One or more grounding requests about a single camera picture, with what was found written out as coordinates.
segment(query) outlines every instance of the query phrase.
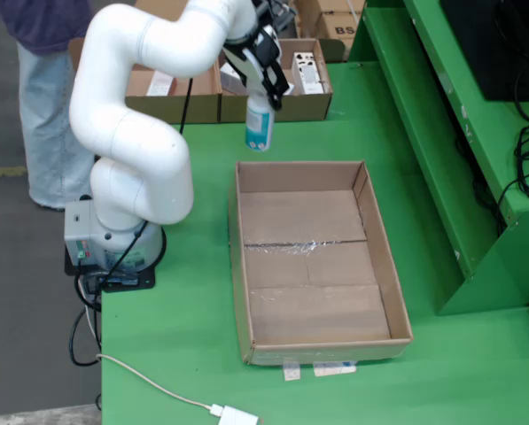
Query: spray bottle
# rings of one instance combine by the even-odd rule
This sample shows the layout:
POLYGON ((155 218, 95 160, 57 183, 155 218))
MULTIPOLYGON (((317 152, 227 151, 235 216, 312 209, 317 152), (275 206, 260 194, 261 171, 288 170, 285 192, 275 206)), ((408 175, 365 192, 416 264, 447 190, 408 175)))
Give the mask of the spray bottle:
POLYGON ((246 103, 246 146, 253 151, 264 152, 270 149, 272 129, 276 111, 268 97, 260 90, 248 87, 246 103))

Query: small white box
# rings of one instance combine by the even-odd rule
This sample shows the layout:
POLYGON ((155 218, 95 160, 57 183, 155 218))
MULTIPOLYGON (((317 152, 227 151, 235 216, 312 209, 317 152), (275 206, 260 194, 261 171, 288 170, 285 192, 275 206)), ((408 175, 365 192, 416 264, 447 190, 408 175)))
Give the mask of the small white box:
POLYGON ((292 61, 293 81, 302 95, 322 95, 323 85, 313 53, 295 52, 292 61))
MULTIPOLYGON (((290 87, 284 92, 284 96, 289 96, 295 89, 295 86, 290 82, 288 82, 288 85, 290 87)), ((240 80, 240 75, 229 63, 221 66, 221 86, 223 90, 235 95, 246 96, 248 94, 246 87, 243 86, 243 82, 240 80)))

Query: jeans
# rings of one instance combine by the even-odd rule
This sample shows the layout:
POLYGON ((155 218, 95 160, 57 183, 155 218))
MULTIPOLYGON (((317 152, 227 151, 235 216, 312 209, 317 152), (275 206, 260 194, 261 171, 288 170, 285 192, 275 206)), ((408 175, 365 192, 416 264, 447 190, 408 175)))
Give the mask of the jeans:
POLYGON ((65 208, 90 195, 94 154, 69 126, 74 70, 68 52, 37 56, 18 43, 19 116, 29 195, 39 205, 65 208))

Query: open cardboard box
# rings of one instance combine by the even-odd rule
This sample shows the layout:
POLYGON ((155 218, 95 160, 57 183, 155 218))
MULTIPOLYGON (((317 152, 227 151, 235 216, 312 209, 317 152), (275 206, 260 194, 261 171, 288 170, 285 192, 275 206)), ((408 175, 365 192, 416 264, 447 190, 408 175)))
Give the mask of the open cardboard box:
MULTIPOLYGON (((76 38, 69 43, 69 53, 77 70, 81 59, 84 39, 76 38)), ((176 79, 173 93, 161 97, 146 95, 154 71, 144 66, 134 65, 128 81, 126 105, 136 111, 151 115, 171 124, 182 120, 183 106, 189 85, 188 78, 176 79)), ((219 119, 219 97, 221 75, 218 64, 193 79, 190 104, 187 110, 188 123, 215 123, 219 119)))
MULTIPOLYGON (((282 70, 288 82, 293 84, 292 61, 295 52, 313 52, 317 71, 323 84, 322 95, 302 95, 297 89, 289 96, 282 98, 282 110, 276 113, 276 121, 319 121, 325 120, 333 89, 327 72, 327 65, 323 58, 321 46, 317 40, 280 40, 282 48, 282 70)), ((219 64, 225 63, 224 54, 219 58, 219 64)), ((247 96, 239 96, 228 91, 222 91, 221 122, 246 121, 247 96)))
POLYGON ((229 231, 244 362, 388 359, 413 340, 363 162, 238 163, 229 231))

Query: black monitor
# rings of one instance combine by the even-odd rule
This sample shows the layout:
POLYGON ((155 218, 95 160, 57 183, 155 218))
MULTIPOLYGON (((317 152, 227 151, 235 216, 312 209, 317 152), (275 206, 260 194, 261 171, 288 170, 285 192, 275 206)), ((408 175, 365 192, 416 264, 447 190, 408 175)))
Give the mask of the black monitor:
POLYGON ((529 0, 441 0, 483 96, 529 100, 529 0))

